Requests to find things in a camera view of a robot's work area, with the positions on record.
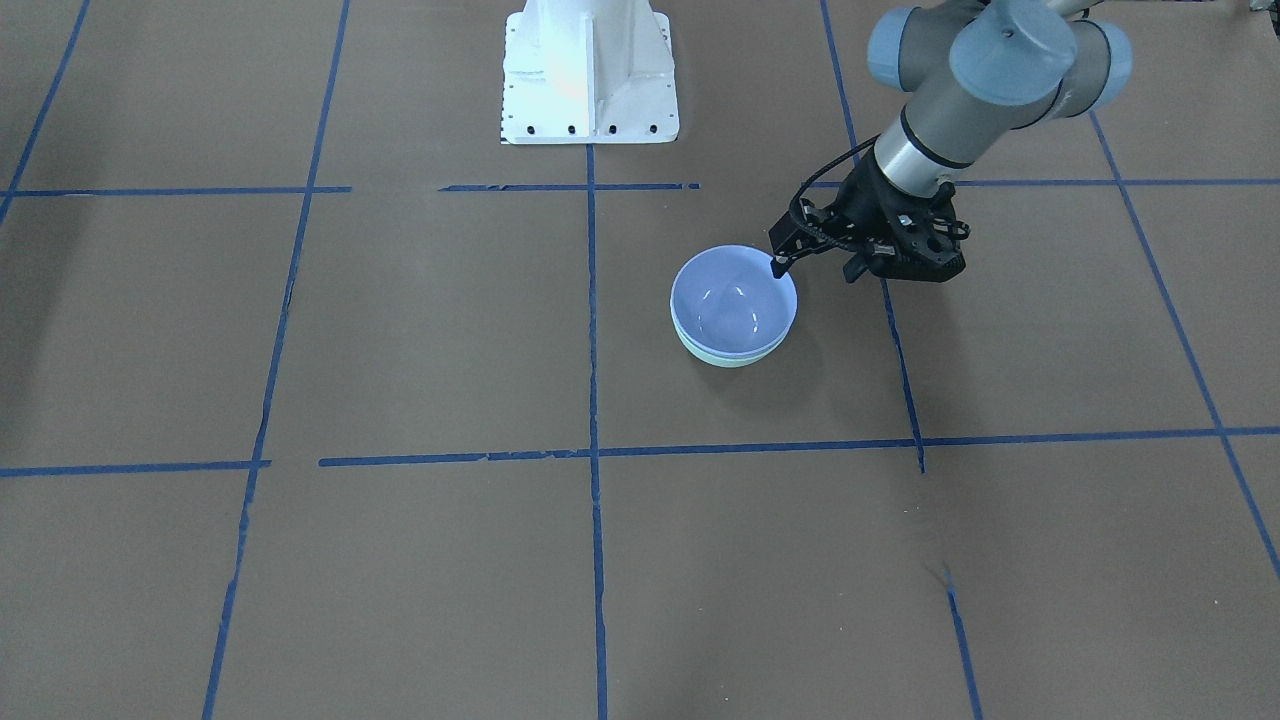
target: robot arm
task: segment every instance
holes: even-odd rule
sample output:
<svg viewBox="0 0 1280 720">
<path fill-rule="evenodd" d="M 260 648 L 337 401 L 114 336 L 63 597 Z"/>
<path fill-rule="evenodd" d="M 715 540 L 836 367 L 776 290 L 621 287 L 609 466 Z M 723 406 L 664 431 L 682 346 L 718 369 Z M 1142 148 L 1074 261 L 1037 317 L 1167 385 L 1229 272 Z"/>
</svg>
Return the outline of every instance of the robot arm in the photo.
<svg viewBox="0 0 1280 720">
<path fill-rule="evenodd" d="M 969 227 L 956 219 L 952 181 L 1005 132 L 1085 113 L 1129 77 L 1133 53 L 1120 28 L 1062 19 L 1094 1 L 946 0 L 886 14 L 868 64 L 876 79 L 911 99 L 883 133 L 805 181 L 769 231 L 774 277 L 836 247 L 854 255 L 846 282 L 867 270 L 928 282 L 960 273 Z M 831 205 L 803 197 L 822 173 L 867 146 Z"/>
</svg>

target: white bowl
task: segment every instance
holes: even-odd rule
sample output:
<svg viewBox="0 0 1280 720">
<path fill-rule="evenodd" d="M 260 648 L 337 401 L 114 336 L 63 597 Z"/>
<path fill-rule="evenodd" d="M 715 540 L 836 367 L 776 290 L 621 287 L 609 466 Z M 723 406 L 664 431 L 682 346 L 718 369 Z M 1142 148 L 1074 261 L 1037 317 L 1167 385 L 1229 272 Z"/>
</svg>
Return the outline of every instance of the white bowl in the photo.
<svg viewBox="0 0 1280 720">
<path fill-rule="evenodd" d="M 685 263 L 671 286 L 680 342 L 719 368 L 750 365 L 782 345 L 796 316 L 790 275 L 773 278 L 767 252 L 722 245 Z"/>
</svg>

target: blue tape line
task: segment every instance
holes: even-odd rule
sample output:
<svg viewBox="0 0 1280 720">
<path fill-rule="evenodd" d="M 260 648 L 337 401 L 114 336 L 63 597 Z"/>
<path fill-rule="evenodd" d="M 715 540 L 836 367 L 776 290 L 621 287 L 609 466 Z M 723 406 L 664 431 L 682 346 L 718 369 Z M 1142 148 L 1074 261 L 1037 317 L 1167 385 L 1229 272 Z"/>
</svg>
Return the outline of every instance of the blue tape line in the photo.
<svg viewBox="0 0 1280 720">
<path fill-rule="evenodd" d="M 320 154 L 324 149 L 324 135 L 329 122 L 329 108 L 333 104 L 333 88 L 338 79 L 338 64 L 342 60 L 342 44 L 347 32 L 347 17 L 351 12 L 351 0 L 343 0 L 342 15 L 338 19 L 338 36 L 333 45 L 333 58 L 329 61 L 329 82 L 325 86 L 324 101 L 320 105 L 320 122 L 316 126 L 315 143 L 311 150 L 311 169 L 307 173 L 307 192 L 302 195 L 302 210 L 298 214 L 298 229 L 293 237 L 293 255 L 289 259 L 289 274 L 284 284 L 284 299 L 280 302 L 280 319 L 275 328 L 275 345 L 271 350 L 271 366 L 266 374 L 266 389 L 262 393 L 262 421 L 253 441 L 255 462 L 262 459 L 262 448 L 266 445 L 266 428 L 271 419 L 271 401 L 275 395 L 275 382 L 280 372 L 280 356 L 284 352 L 284 337 L 289 323 L 289 306 L 293 302 L 293 286 L 297 282 L 298 266 L 302 260 L 302 242 L 307 233 L 307 219 L 311 213 L 312 190 L 316 184 L 316 176 L 320 172 Z M 236 591 L 239 587 L 241 569 L 244 562 L 244 543 L 248 538 L 248 509 L 253 503 L 253 495 L 257 491 L 259 468 L 255 465 L 248 471 L 244 483 L 244 502 L 241 505 L 239 532 L 236 539 L 236 569 L 232 579 L 227 584 L 227 596 L 223 600 L 221 620 L 218 625 L 218 642 L 214 646 L 214 660 L 209 670 L 209 687 L 205 691 L 205 706 L 201 714 L 202 720 L 212 720 L 214 705 L 218 700 L 218 683 L 221 678 L 223 659 L 227 653 L 227 637 L 230 633 L 232 612 L 236 609 Z"/>
<path fill-rule="evenodd" d="M 516 452 L 444 452 L 438 455 L 376 455 L 369 457 L 324 457 L 321 468 L 370 465 L 443 465 L 449 462 L 503 462 L 515 460 L 567 460 L 590 457 L 590 450 L 522 450 Z"/>
<path fill-rule="evenodd" d="M 914 447 L 911 438 L 855 439 L 827 442 L 763 442 L 741 445 L 672 445 L 654 447 L 607 447 L 600 457 L 644 457 L 655 455 L 731 455 L 737 452 L 812 452 L 817 450 L 882 450 Z"/>
<path fill-rule="evenodd" d="M 855 147 L 858 145 L 858 133 L 854 131 L 854 114 L 849 109 L 845 73 L 840 67 L 840 51 L 836 49 L 836 35 L 831 27 L 831 10 L 827 6 L 827 0 L 819 0 L 819 5 L 822 6 L 822 24 L 827 32 L 827 50 L 831 54 L 831 70 L 836 76 L 840 108 L 845 114 L 845 132 L 849 133 L 849 146 Z M 823 187 L 840 187 L 840 183 L 820 184 Z M 888 290 L 888 283 L 883 278 L 881 278 L 881 293 L 884 296 L 884 318 L 888 320 L 888 332 L 893 338 L 893 348 L 897 351 L 897 369 L 899 374 L 902 375 L 902 401 L 906 404 L 906 418 L 911 424 L 911 437 L 915 439 L 916 462 L 920 465 L 920 473 L 924 473 L 924 443 L 920 442 L 920 419 L 915 410 L 915 396 L 911 393 L 911 374 L 906 366 L 906 354 L 902 351 L 902 336 L 897 332 L 897 316 L 893 314 L 893 296 Z"/>
<path fill-rule="evenodd" d="M 1108 179 L 972 179 L 956 181 L 956 187 L 1111 187 Z"/>
<path fill-rule="evenodd" d="M 582 192 L 585 184 L 451 184 L 440 192 Z"/>
<path fill-rule="evenodd" d="M 351 192 L 349 184 L 321 186 L 311 192 L 333 195 Z M 19 190 L 14 197 L 168 197 L 183 195 L 303 195 L 306 187 L 138 187 L 105 190 Z"/>
<path fill-rule="evenodd" d="M 1111 187 L 1114 179 L 969 179 L 956 181 L 956 187 Z M 1190 179 L 1126 179 L 1128 186 L 1188 186 L 1188 187 L 1216 187 L 1216 186 L 1268 186 L 1280 184 L 1280 178 L 1190 178 Z M 813 187 L 840 187 L 838 182 L 822 181 L 813 183 Z"/>
<path fill-rule="evenodd" d="M 1230 436 L 1280 436 L 1280 427 L 1228 428 Z M 1215 428 L 1187 428 L 1172 430 L 1115 430 L 1101 433 L 1036 433 L 1012 436 L 973 437 L 922 437 L 927 447 L 972 447 L 988 445 L 1047 445 L 1068 442 L 1125 442 L 1143 439 L 1178 439 L 1217 437 Z M 602 447 L 600 457 L 652 457 L 663 455 L 732 455 L 741 452 L 813 452 L 820 450 L 884 450 L 915 447 L 915 438 L 852 439 L 818 442 L 767 442 L 739 445 L 668 445 Z M 351 457 L 324 457 L 321 468 L 351 468 L 370 465 L 433 465 L 447 462 L 517 461 L 517 460 L 571 460 L 590 457 L 590 448 L 579 450 L 518 450 L 507 452 L 448 452 L 438 455 L 372 455 Z"/>
<path fill-rule="evenodd" d="M 691 182 L 641 182 L 641 183 L 599 183 L 588 184 L 451 184 L 439 192 L 600 192 L 600 191 L 655 191 L 655 190 L 701 190 L 701 183 Z"/>
<path fill-rule="evenodd" d="M 978 680 L 973 673 L 973 656 L 969 652 L 969 635 L 964 632 L 964 618 L 960 615 L 960 602 L 956 600 L 956 584 L 951 569 L 943 569 L 947 580 L 947 605 L 951 606 L 951 625 L 956 630 L 956 646 L 960 648 L 960 662 L 964 665 L 964 682 L 969 688 L 969 707 L 973 720 L 982 720 L 982 698 L 978 697 Z"/>
<path fill-rule="evenodd" d="M 1226 434 L 1238 437 L 1251 436 L 1280 436 L 1280 425 L 1266 425 L 1260 428 L 1226 428 Z"/>
<path fill-rule="evenodd" d="M 586 146 L 586 266 L 588 304 L 590 320 L 588 337 L 591 354 L 590 389 L 590 459 L 591 459 L 591 555 L 595 577 L 595 712 L 598 720 L 609 716 L 609 673 L 605 652 L 604 626 L 604 520 L 600 512 L 600 427 L 599 427 L 599 377 L 596 364 L 598 350 L 598 304 L 595 273 L 595 146 Z"/>
<path fill-rule="evenodd" d="M 1129 439 L 1174 439 L 1217 437 L 1213 428 L 1194 428 L 1183 430 L 1121 430 L 1110 433 L 1041 433 L 1025 436 L 978 436 L 978 437 L 927 437 L 928 447 L 965 447 L 982 445 L 1041 445 L 1055 442 L 1115 442 Z"/>
<path fill-rule="evenodd" d="M 212 462 L 142 462 L 132 465 L 61 465 L 47 468 L 0 468 L 0 478 L 60 478 L 69 475 L 146 475 L 152 473 L 197 473 L 270 468 L 270 460 L 216 460 Z"/>
<path fill-rule="evenodd" d="M 63 85 L 67 65 L 72 61 L 72 53 L 76 51 L 76 42 L 79 40 L 81 28 L 84 27 L 84 15 L 88 14 L 88 4 L 90 0 L 81 3 L 79 13 L 76 15 L 76 24 L 72 26 L 72 35 L 67 38 L 67 49 L 63 50 L 63 59 L 58 63 L 58 72 L 54 73 L 54 82 L 49 86 L 49 92 L 45 94 L 45 101 L 40 105 L 40 113 L 36 114 L 36 123 L 31 127 L 31 135 L 27 136 L 27 145 L 22 149 L 22 156 L 18 159 L 18 168 L 14 169 L 13 179 L 9 181 L 9 195 L 0 202 L 0 224 L 4 224 L 4 219 L 9 217 L 9 206 L 13 205 L 13 193 L 17 192 L 18 184 L 22 182 L 22 176 L 27 172 L 27 163 L 31 161 L 31 152 L 36 149 L 40 131 L 45 127 L 45 118 L 49 117 L 49 109 L 54 105 L 58 88 Z"/>
<path fill-rule="evenodd" d="M 845 113 L 845 132 L 849 133 L 849 146 L 858 145 L 858 135 L 854 132 L 854 114 L 849 109 L 849 95 L 845 92 L 845 73 L 840 69 L 840 51 L 836 50 L 836 33 L 831 27 L 831 10 L 827 0 L 819 0 L 822 6 L 822 24 L 827 32 L 827 51 L 831 54 L 831 69 L 836 73 L 836 87 L 840 90 L 840 109 Z"/>
<path fill-rule="evenodd" d="M 1142 243 L 1142 251 L 1147 256 L 1147 265 L 1151 266 L 1151 274 L 1156 279 L 1156 287 L 1160 288 L 1160 297 L 1165 301 L 1165 309 L 1169 311 L 1169 318 L 1174 323 L 1174 329 L 1178 332 L 1178 341 L 1183 345 L 1183 352 L 1187 354 L 1187 361 L 1192 366 L 1192 373 L 1196 375 L 1196 384 L 1199 386 L 1201 397 L 1204 400 L 1204 406 L 1208 409 L 1210 418 L 1213 420 L 1213 428 L 1217 430 L 1220 439 L 1222 442 L 1222 451 L 1226 452 L 1226 459 L 1231 465 L 1231 471 L 1235 474 L 1235 482 L 1240 487 L 1240 495 L 1244 496 L 1244 502 L 1249 507 L 1249 514 L 1253 516 L 1253 525 L 1258 530 L 1258 537 L 1262 539 L 1262 546 L 1267 551 L 1267 557 L 1271 560 L 1271 570 L 1275 573 L 1276 578 L 1280 578 L 1280 555 L 1276 553 L 1275 542 L 1271 539 L 1271 533 L 1267 530 L 1267 524 L 1262 518 L 1261 510 L 1258 510 L 1258 503 L 1253 498 L 1253 489 L 1249 488 L 1249 482 L 1244 478 L 1244 471 L 1240 469 L 1240 464 L 1235 457 L 1235 448 L 1231 447 L 1230 436 L 1222 424 L 1222 416 L 1217 411 L 1217 405 L 1213 402 L 1213 396 L 1208 391 L 1208 383 L 1204 380 L 1204 373 L 1201 372 L 1199 361 L 1196 359 L 1196 351 L 1192 350 L 1190 338 L 1187 334 L 1187 329 L 1183 327 L 1181 318 L 1178 316 L 1178 309 L 1174 306 L 1172 295 L 1169 292 L 1169 286 L 1165 284 L 1165 275 L 1160 272 L 1160 264 L 1156 263 L 1156 254 L 1151 249 L 1151 242 L 1147 240 L 1147 232 L 1142 227 L 1142 220 L 1138 218 L 1138 210 L 1134 208 L 1133 199 L 1129 196 L 1129 188 L 1125 187 L 1125 179 L 1120 174 L 1120 165 L 1116 164 L 1115 155 L 1111 152 L 1111 145 L 1107 142 L 1106 133 L 1102 132 L 1102 123 L 1098 122 L 1098 115 L 1094 111 L 1089 111 L 1089 120 L 1093 122 L 1093 132 L 1098 136 L 1098 142 L 1102 145 L 1102 154 L 1107 158 L 1107 165 L 1111 167 L 1111 174 L 1115 177 L 1116 187 L 1120 190 L 1120 196 L 1124 199 L 1125 209 L 1129 211 L 1129 220 L 1133 223 L 1133 229 L 1138 233 L 1138 241 Z"/>
<path fill-rule="evenodd" d="M 1124 181 L 1129 186 L 1234 186 L 1234 184 L 1280 184 L 1280 178 L 1192 178 L 1192 179 L 1128 179 Z"/>
<path fill-rule="evenodd" d="M 897 332 L 897 318 L 893 314 L 893 296 L 888 292 L 888 281 L 881 278 L 881 293 L 884 296 L 884 314 L 888 316 L 888 332 L 893 336 L 893 348 L 897 351 L 899 374 L 902 375 L 902 397 L 906 398 L 906 419 L 911 423 L 911 438 L 915 441 L 915 461 L 920 474 L 927 471 L 924 461 L 924 441 L 920 438 L 920 418 L 915 411 L 915 395 L 911 392 L 911 374 L 906 372 L 906 354 L 902 352 L 902 337 Z"/>
</svg>

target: blue tape grid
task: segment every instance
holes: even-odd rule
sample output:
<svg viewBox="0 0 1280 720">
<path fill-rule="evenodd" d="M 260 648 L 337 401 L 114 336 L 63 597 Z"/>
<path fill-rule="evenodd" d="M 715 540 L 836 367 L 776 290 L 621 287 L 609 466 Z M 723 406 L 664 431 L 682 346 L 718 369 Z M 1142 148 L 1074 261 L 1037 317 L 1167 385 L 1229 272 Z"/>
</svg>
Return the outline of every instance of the blue tape grid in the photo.
<svg viewBox="0 0 1280 720">
<path fill-rule="evenodd" d="M 271 398 L 274 396 L 275 382 L 279 373 L 280 356 L 284 347 L 284 337 L 288 325 L 288 314 L 292 301 L 292 290 L 297 279 L 298 263 L 303 240 L 306 236 L 307 218 L 310 215 L 311 200 L 315 195 L 349 193 L 351 186 L 317 186 L 315 183 L 319 169 L 320 154 L 324 143 L 324 132 L 328 123 L 328 113 L 333 100 L 334 82 L 340 63 L 342 44 L 349 13 L 349 0 L 342 5 L 342 15 L 338 26 L 338 35 L 330 61 L 329 82 L 325 88 L 325 97 L 321 106 L 320 122 L 316 131 L 312 161 L 308 172 L 307 184 L 298 187 L 191 187 L 191 188 L 82 188 L 82 190 L 19 190 L 22 177 L 31 160 L 32 151 L 40 137 L 49 110 L 56 97 L 67 67 L 79 38 L 84 18 L 90 9 L 91 0 L 83 0 L 76 18 L 70 37 L 63 53 L 54 81 L 45 96 L 40 113 L 27 138 L 18 167 L 14 170 L 6 190 L 0 190 L 0 224 L 8 217 L 9 209 L 15 199 L 20 197 L 145 197 L 145 196 L 225 196 L 225 195 L 302 195 L 302 210 L 300 213 L 298 228 L 294 237 L 294 250 L 289 264 L 289 274 L 285 283 L 284 300 L 282 302 L 280 318 L 276 329 L 275 346 L 271 365 L 268 373 L 266 389 L 264 393 L 262 420 L 255 439 L 253 455 L 250 460 L 227 460 L 209 462 L 152 462 L 152 464 L 106 464 L 106 465 L 73 465 L 73 466 L 37 466 L 37 468 L 0 468 L 0 478 L 52 478 L 73 475 L 119 475 L 119 474 L 148 474 L 148 473 L 187 473 L 187 471 L 248 471 L 244 501 L 241 512 L 241 527 L 237 541 L 236 570 L 228 584 L 227 598 L 224 601 L 221 623 L 219 626 L 218 643 L 215 646 L 214 662 L 210 670 L 210 682 L 206 691 L 206 701 L 202 717 L 211 719 L 214 702 L 216 698 L 218 680 L 220 676 L 221 660 L 225 653 L 227 634 L 230 628 L 230 616 L 234 607 L 236 588 L 238 585 L 241 566 L 244 553 L 244 541 L 248 530 L 248 507 L 253 500 L 257 473 L 261 468 L 270 466 L 269 460 L 262 459 L 266 429 L 270 419 Z M 840 59 L 836 50 L 835 36 L 831 26 L 827 0 L 820 0 L 824 29 L 831 51 L 832 69 L 836 76 L 840 92 L 841 108 L 845 115 L 846 129 L 850 142 L 855 142 L 852 117 L 849 108 L 849 99 L 844 86 Z M 595 193 L 602 191 L 681 191 L 700 190 L 699 183 L 596 183 L 595 182 L 595 156 L 594 147 L 588 146 L 588 182 L 585 184 L 456 184 L 440 188 L 442 192 L 586 192 L 588 193 L 588 220 L 589 220 L 589 273 L 590 273 L 590 352 L 591 352 L 591 398 L 590 398 L 590 436 L 591 445 L 588 448 L 577 450 L 549 450 L 549 451 L 504 451 L 504 452 L 476 452 L 476 454 L 440 454 L 440 455 L 397 455 L 397 456 L 369 456 L 369 457 L 326 457 L 319 461 L 321 468 L 340 468 L 357 465 L 411 465 L 434 462 L 475 462 L 475 461 L 526 461 L 526 460 L 556 460 L 556 459 L 589 459 L 591 462 L 591 500 L 593 500 L 593 541 L 595 561 L 595 615 L 596 615 L 596 689 L 598 689 L 598 716 L 604 720 L 608 715 L 607 702 L 607 664 L 605 664 L 605 628 L 603 615 L 604 574 L 603 574 L 603 529 L 600 514 L 600 484 L 599 484 L 599 459 L 600 457 L 626 457 L 626 456 L 655 456 L 655 455 L 701 455 L 701 454 L 735 454 L 735 452 L 797 452 L 819 450 L 873 450 L 873 448 L 906 448 L 915 447 L 922 470 L 924 469 L 925 447 L 947 446 L 986 446 L 986 445 L 1028 445 L 1028 443 L 1057 443 L 1057 442 L 1117 442 L 1117 441 L 1147 441 L 1167 438 L 1196 438 L 1216 437 L 1220 439 L 1224 452 L 1230 462 L 1231 470 L 1239 484 L 1242 496 L 1249 509 L 1254 525 L 1262 539 L 1263 547 L 1270 557 L 1272 570 L 1280 577 L 1280 559 L 1277 559 L 1275 543 L 1267 530 L 1266 523 L 1254 501 L 1253 492 L 1240 469 L 1239 461 L 1231 446 L 1231 437 L 1249 436 L 1280 436 L 1280 427 L 1224 427 L 1217 407 L 1212 400 L 1208 384 L 1201 372 L 1199 363 L 1192 348 L 1190 341 L 1183 328 L 1172 297 L 1165 284 L 1164 275 L 1156 261 L 1155 254 L 1147 240 L 1142 222 L 1129 196 L 1129 187 L 1143 186 L 1275 186 L 1280 184 L 1280 178 L 1185 178 L 1185 179 L 1130 179 L 1120 174 L 1119 167 L 1111 152 L 1106 135 L 1097 117 L 1091 113 L 1098 141 L 1111 168 L 1110 179 L 974 179 L 961 181 L 956 184 L 966 187 L 1060 187 L 1060 186 L 1115 186 L 1124 199 L 1134 231 L 1147 256 L 1148 265 L 1160 288 L 1161 297 L 1175 327 L 1179 341 L 1192 365 L 1202 398 L 1213 420 L 1213 428 L 1178 429 L 1178 430 L 1132 430 L 1108 433 L 1050 433 L 1050 434 L 1021 434 L 1021 436 L 983 436 L 983 437 L 923 437 L 915 414 L 914 401 L 910 395 L 910 379 L 906 368 L 905 354 L 897 333 L 893 318 L 892 299 L 887 284 L 882 286 L 891 334 L 899 352 L 901 365 L 904 397 L 908 405 L 908 414 L 911 420 L 911 438 L 890 438 L 870 441 L 835 441 L 835 442 L 794 442 L 794 443 L 742 443 L 742 445 L 692 445 L 692 446 L 653 446 L 653 447 L 600 447 L 598 432 L 598 391 L 596 391 L 596 283 L 595 283 Z M 819 182 L 815 187 L 838 187 L 836 182 Z M 955 583 L 947 570 L 947 600 L 951 607 L 952 620 L 956 630 L 956 639 L 964 665 L 965 680 L 969 688 L 972 710 L 974 717 L 982 719 L 982 706 L 978 696 L 978 687 L 974 679 L 972 657 L 969 653 L 968 638 L 965 635 L 963 618 L 956 601 Z"/>
</svg>

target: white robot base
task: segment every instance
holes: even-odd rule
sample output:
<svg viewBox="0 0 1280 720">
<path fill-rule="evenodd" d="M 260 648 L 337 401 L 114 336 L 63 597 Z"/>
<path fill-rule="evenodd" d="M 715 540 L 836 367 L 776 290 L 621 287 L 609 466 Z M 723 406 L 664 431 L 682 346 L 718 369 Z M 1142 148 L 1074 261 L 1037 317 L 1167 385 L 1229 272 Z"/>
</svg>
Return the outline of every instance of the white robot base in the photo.
<svg viewBox="0 0 1280 720">
<path fill-rule="evenodd" d="M 648 0 L 529 0 L 507 18 L 502 141 L 671 142 L 671 20 Z"/>
</svg>

